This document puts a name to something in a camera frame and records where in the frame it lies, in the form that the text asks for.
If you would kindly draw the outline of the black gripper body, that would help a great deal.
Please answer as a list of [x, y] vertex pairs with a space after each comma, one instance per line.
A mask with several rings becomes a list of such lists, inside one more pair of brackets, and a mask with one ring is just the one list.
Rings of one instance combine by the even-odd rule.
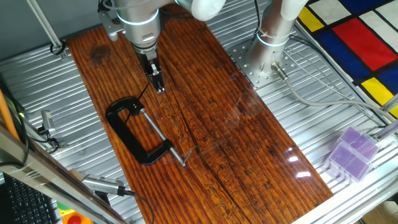
[[152, 49], [146, 52], [138, 51], [136, 54], [140, 61], [141, 68], [148, 79], [162, 75], [157, 49]]

